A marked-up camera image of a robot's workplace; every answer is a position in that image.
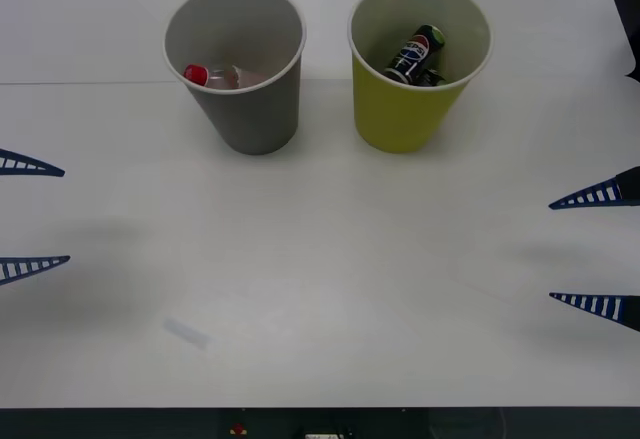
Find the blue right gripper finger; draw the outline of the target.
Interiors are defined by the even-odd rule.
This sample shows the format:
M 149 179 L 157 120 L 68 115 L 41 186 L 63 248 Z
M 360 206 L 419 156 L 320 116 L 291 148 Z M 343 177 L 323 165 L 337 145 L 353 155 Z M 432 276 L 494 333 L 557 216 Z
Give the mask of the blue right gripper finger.
M 549 205 L 551 210 L 638 207 L 639 170 L 636 166 L 617 174 L 606 181 L 593 184 L 571 193 Z
M 640 297 L 638 295 L 581 295 L 550 292 L 549 296 L 575 309 L 640 331 Z

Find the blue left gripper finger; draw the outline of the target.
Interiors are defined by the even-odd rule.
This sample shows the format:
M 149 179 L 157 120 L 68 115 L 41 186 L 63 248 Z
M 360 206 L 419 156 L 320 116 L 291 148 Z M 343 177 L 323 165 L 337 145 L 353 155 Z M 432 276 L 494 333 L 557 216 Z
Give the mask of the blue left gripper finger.
M 33 157 L 1 149 L 0 175 L 63 177 L 65 171 Z
M 37 257 L 2 257 L 0 285 L 11 284 L 41 274 L 69 262 L 69 255 Z

